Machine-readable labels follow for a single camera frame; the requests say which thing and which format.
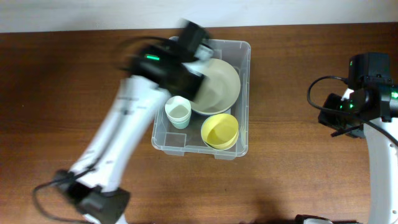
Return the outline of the cream cup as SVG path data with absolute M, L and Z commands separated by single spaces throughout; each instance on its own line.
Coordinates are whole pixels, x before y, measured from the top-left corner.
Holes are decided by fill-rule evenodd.
M 173 96 L 166 102 L 164 109 L 167 116 L 183 118 L 190 115 L 191 104 L 181 96 Z

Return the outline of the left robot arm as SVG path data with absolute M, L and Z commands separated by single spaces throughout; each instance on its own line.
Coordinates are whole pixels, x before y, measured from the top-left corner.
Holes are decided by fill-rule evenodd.
M 120 188 L 124 170 L 156 112 L 172 96 L 193 101 L 213 55 L 209 33 L 187 22 L 175 40 L 142 36 L 120 44 L 144 46 L 123 66 L 127 77 L 92 142 L 53 184 L 82 215 L 83 223 L 125 223 L 130 194 Z

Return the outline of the beige plate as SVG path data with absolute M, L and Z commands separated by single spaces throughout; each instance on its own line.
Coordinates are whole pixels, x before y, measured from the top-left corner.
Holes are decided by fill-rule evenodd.
M 241 90 L 239 73 L 224 60 L 212 58 L 203 71 L 205 81 L 193 102 L 223 101 L 233 104 Z
M 227 104 L 224 103 L 223 101 L 215 101 L 215 100 L 202 101 L 198 103 L 191 101 L 190 104 L 194 112 L 203 116 L 210 116 L 210 115 L 224 113 L 235 105 L 235 103 Z

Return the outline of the grey cup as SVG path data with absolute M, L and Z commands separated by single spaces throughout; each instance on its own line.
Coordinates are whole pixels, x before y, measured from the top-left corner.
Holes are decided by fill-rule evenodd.
M 186 116 L 186 117 L 183 117 L 183 118 L 173 118 L 171 116 L 168 116 L 167 118 L 169 119 L 169 121 L 171 123 L 185 123 L 185 122 L 188 122 L 190 120 L 190 116 Z

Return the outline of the yellow bowl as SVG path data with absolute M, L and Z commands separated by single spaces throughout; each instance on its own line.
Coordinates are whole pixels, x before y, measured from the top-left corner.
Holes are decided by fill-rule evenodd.
M 201 138 L 206 145 L 224 151 L 231 148 L 239 137 L 238 120 L 231 114 L 210 116 L 201 127 Z

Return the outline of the green cup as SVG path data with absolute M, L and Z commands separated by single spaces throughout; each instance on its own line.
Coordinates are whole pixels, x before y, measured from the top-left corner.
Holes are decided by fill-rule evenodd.
M 172 125 L 177 129 L 185 129 L 189 125 L 189 120 L 182 121 L 182 122 L 174 122 L 171 121 Z

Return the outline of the clear plastic storage bin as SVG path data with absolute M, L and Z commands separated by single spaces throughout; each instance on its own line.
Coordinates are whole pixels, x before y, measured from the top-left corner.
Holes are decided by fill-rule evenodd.
M 225 151 L 216 151 L 206 146 L 200 130 L 208 118 L 193 112 L 189 125 L 185 129 L 175 128 L 167 118 L 164 108 L 158 110 L 152 132 L 152 145 L 166 154 L 183 156 L 186 152 L 212 154 L 216 159 L 233 160 L 244 156 L 249 141 L 249 82 L 251 46 L 239 40 L 210 40 L 214 48 L 214 58 L 224 60 L 239 73 L 241 90 L 235 105 L 226 111 L 239 123 L 239 137 L 236 143 Z

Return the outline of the sage green bowl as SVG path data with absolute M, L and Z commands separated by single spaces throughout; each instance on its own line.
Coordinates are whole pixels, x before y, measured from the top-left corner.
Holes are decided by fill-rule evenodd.
M 224 149 L 217 149 L 217 148 L 215 148 L 215 147 L 211 146 L 211 145 L 210 145 L 210 144 L 208 144 L 206 141 L 203 141 L 203 143 L 204 143 L 206 146 L 208 146 L 208 147 L 212 148 L 213 150 L 216 150 L 216 151 L 224 151 Z

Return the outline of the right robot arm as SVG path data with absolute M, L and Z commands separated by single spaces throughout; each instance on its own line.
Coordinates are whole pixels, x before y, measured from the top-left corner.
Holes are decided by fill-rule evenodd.
M 331 93 L 319 106 L 318 122 L 334 129 L 333 137 L 366 140 L 369 153 L 371 205 L 369 223 L 397 223 L 397 84 L 388 54 L 368 52 L 349 60 L 347 89 Z

